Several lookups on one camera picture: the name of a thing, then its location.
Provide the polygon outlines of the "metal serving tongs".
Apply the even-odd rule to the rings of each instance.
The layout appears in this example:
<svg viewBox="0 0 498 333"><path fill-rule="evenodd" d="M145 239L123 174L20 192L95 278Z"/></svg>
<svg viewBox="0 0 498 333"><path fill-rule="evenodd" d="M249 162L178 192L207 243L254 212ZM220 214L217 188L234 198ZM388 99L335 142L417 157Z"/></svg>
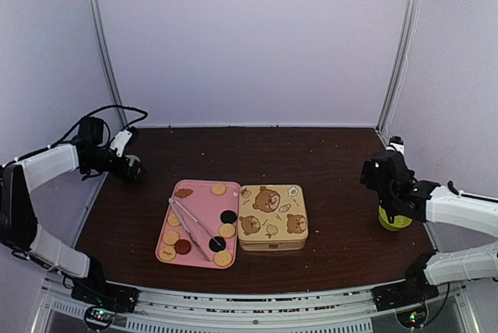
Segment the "metal serving tongs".
<svg viewBox="0 0 498 333"><path fill-rule="evenodd" d="M206 253L204 247L198 241L198 231L201 230L206 236L209 237L209 239L215 237L215 235L212 234L210 230L176 198L170 197L168 198L168 202L169 206L177 216L180 216L178 212L178 209L180 209L195 224L195 228L193 228L192 226L189 226L183 218L181 218L181 226L184 228L184 231L189 236L191 242L194 244L199 254L203 257L205 261L211 262L212 258Z"/></svg>

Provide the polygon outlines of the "gingerbread brown leaf cookie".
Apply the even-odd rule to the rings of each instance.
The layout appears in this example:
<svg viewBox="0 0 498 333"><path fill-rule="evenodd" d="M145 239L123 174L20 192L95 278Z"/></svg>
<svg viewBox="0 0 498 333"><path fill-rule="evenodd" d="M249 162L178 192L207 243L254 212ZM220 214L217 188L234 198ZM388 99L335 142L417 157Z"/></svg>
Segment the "gingerbread brown leaf cookie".
<svg viewBox="0 0 498 333"><path fill-rule="evenodd" d="M193 193L193 190L190 188L180 188L180 189L175 191L174 196L176 198L186 198L189 195L191 195L192 193Z"/></svg>

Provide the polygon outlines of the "silver tin lid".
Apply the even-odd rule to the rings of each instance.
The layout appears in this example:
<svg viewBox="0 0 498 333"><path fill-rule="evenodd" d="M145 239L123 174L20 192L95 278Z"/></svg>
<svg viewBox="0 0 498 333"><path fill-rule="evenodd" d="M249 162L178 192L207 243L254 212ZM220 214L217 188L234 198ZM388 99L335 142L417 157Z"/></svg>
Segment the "silver tin lid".
<svg viewBox="0 0 498 333"><path fill-rule="evenodd" d="M245 185L240 189L238 238L291 241L308 238L308 217L298 184Z"/></svg>

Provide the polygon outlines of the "gold cookie tin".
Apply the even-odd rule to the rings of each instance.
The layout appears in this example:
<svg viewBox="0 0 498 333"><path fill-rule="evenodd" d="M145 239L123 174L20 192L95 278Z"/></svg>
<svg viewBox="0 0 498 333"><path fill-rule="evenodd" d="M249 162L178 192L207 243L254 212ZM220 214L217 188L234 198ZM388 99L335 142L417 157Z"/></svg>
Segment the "gold cookie tin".
<svg viewBox="0 0 498 333"><path fill-rule="evenodd" d="M250 242L239 240L244 251L298 251L304 248L307 240Z"/></svg>

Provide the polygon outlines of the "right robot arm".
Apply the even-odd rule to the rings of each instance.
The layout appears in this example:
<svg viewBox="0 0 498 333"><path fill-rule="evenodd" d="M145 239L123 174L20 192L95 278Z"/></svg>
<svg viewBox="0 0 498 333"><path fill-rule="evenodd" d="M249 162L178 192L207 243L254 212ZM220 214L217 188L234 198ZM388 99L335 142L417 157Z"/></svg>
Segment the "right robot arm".
<svg viewBox="0 0 498 333"><path fill-rule="evenodd" d="M395 149L375 153L363 164L359 182L377 193L380 207L394 222L404 216L421 223L443 223L497 237L497 199L416 180L404 155ZM497 242L454 252L433 251L418 256L405 272L398 294L416 302L429 285L497 278Z"/></svg>

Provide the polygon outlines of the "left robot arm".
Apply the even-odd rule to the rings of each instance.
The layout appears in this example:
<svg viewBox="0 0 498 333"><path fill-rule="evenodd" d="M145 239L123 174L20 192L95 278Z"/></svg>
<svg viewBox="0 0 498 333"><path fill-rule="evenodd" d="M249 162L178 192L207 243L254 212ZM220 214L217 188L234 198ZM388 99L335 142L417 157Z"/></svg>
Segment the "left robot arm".
<svg viewBox="0 0 498 333"><path fill-rule="evenodd" d="M50 202L55 193L41 195L48 193L49 184L75 173L83 180L102 174L125 182L140 179L145 172L140 159L125 152L139 135L136 127L127 125L109 140L103 138L104 129L104 120L85 116L73 138L63 137L1 167L2 245L19 258L61 273L73 282L73 297L96 305L129 302L136 291L112 286L97 259L53 234L62 204Z"/></svg>

